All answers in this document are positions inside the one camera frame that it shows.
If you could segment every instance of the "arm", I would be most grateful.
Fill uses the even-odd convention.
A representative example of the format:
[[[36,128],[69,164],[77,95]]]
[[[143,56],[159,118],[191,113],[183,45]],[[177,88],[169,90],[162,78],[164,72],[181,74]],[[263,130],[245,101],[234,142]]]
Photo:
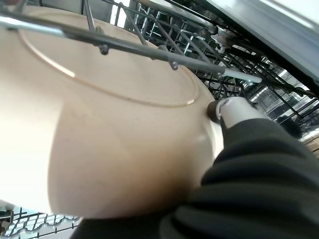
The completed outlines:
[[[229,119],[224,150],[188,203],[162,220],[161,238],[318,238],[318,160],[269,119]]]

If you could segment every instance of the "rack tine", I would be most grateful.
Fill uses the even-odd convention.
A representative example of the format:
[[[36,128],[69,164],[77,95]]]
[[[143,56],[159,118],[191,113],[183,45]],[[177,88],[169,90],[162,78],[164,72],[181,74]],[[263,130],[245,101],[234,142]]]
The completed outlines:
[[[115,16],[115,23],[114,23],[115,26],[117,26],[119,22],[120,10],[121,10],[121,7],[118,6],[118,9],[116,11],[116,16]]]
[[[89,0],[84,0],[84,8],[86,11],[86,19],[88,20],[88,25],[90,31],[95,31],[95,26],[94,26],[94,21],[93,21],[93,16],[89,4]]]
[[[14,7],[13,12],[22,13],[28,0],[20,0]]]
[[[205,54],[196,46],[196,44],[194,42],[192,42],[188,36],[186,36],[186,34],[184,32],[182,32],[182,30],[179,31],[179,33],[181,34],[181,36],[195,49],[195,51],[198,52],[198,54],[200,55],[200,57],[206,61],[206,62],[210,62],[210,60],[207,58],[207,56],[205,56]]]
[[[166,46],[164,46],[164,45],[160,45],[160,46],[159,46],[159,49],[168,52],[168,49],[167,49]],[[173,70],[176,71],[176,70],[178,69],[178,63],[177,63],[176,61],[169,61],[169,64],[170,64],[170,67],[171,67]]]
[[[182,52],[182,50],[176,45],[176,43],[171,39],[171,37],[168,35],[168,33],[165,31],[165,29],[161,26],[161,24],[159,22],[155,22],[156,25],[158,26],[159,30],[161,31],[161,33],[165,36],[165,38],[167,39],[167,41],[170,42],[170,44],[172,45],[172,47],[175,49],[176,52],[178,52],[180,55],[184,55],[184,53]]]
[[[227,61],[224,60],[223,57],[221,57],[210,45],[208,45],[208,43],[206,41],[204,41],[203,39],[200,39],[200,42],[204,44],[204,46],[211,52],[214,54],[215,57],[217,57],[222,63],[225,64],[225,66],[227,67],[231,67],[229,65],[229,63]]]
[[[128,13],[128,11],[127,11],[126,9],[124,9],[124,8],[122,8],[122,9],[123,9],[123,11],[125,12],[126,18],[129,20],[130,24],[131,24],[132,27],[134,28],[134,31],[136,32],[137,36],[139,37],[141,43],[142,43],[143,45],[147,46],[147,45],[148,45],[147,42],[145,41],[144,37],[142,36],[142,34],[141,34],[139,28],[138,28],[138,27],[136,26],[136,24],[134,23],[134,21],[133,21],[131,15]]]
[[[94,26],[94,21],[93,21],[93,16],[92,16],[89,0],[83,0],[83,1],[84,1],[84,8],[86,11],[86,18],[87,18],[88,25],[89,25],[89,30],[92,32],[97,32],[99,34],[104,34],[102,27],[100,27],[100,26],[95,27]],[[103,44],[103,45],[94,44],[94,45],[99,47],[100,53],[102,55],[107,55],[109,53],[108,45],[106,45],[106,44]]]

